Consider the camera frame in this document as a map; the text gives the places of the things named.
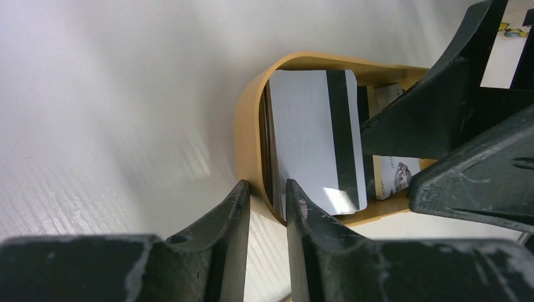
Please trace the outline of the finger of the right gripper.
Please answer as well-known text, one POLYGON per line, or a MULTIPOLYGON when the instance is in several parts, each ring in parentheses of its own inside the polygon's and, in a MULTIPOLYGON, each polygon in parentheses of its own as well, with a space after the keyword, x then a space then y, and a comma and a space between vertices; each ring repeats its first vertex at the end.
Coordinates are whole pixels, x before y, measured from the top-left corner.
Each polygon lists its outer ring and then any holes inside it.
POLYGON ((533 233, 533 107, 420 172, 407 197, 415 213, 533 233))
POLYGON ((506 1, 471 5, 430 70, 361 127, 365 154, 441 159, 533 104, 533 63, 510 88, 482 86, 506 1))

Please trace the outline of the white magnetic stripe card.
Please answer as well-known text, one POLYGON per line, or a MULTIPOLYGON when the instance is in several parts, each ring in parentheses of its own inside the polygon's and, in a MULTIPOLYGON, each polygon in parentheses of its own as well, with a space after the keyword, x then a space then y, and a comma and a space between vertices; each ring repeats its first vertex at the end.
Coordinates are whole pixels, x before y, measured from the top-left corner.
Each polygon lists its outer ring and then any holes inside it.
POLYGON ((295 179, 330 215, 367 207, 357 104, 351 70, 277 70, 269 79, 270 126, 278 181, 273 204, 286 214, 286 181, 295 179))

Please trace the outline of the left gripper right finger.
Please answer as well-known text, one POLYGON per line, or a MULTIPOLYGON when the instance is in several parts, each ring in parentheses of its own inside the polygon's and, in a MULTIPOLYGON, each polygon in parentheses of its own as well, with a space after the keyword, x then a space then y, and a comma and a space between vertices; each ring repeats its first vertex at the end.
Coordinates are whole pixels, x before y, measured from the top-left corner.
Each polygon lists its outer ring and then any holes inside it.
POLYGON ((498 239, 372 240, 286 186, 294 301, 532 301, 533 254, 498 239))

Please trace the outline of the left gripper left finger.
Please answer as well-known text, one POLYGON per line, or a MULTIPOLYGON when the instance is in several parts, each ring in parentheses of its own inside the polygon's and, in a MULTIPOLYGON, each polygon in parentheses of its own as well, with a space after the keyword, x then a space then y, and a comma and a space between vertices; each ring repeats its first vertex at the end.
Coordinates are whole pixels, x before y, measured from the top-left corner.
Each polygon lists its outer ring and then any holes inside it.
POLYGON ((162 240, 151 234, 13 237, 2 301, 242 301, 250 185, 162 240))

